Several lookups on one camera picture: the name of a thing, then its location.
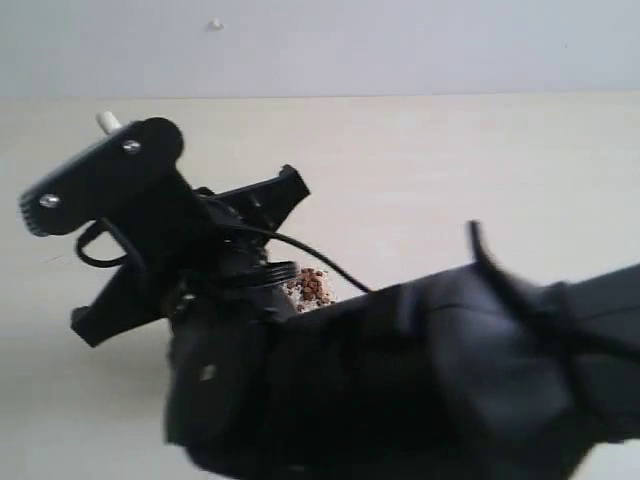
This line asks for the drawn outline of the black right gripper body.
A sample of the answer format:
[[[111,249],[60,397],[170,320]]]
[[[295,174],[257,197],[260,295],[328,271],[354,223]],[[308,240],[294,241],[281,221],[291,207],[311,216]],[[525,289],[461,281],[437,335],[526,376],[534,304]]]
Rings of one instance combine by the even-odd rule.
[[[73,310],[72,330],[95,347],[163,318],[171,293],[204,287],[232,297],[288,282],[296,264],[268,261],[265,246],[309,194],[290,165],[219,194],[170,175],[77,239],[80,260],[116,272],[90,305]]]

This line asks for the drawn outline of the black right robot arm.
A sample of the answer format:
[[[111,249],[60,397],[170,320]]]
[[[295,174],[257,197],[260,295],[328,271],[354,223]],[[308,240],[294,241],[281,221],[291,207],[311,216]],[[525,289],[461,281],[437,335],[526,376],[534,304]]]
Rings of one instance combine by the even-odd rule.
[[[82,203],[126,258],[73,330],[170,323],[165,437],[234,479],[566,479],[639,435],[639,269],[536,285],[469,229],[460,267],[297,313],[265,243],[292,168],[223,194],[176,172]]]

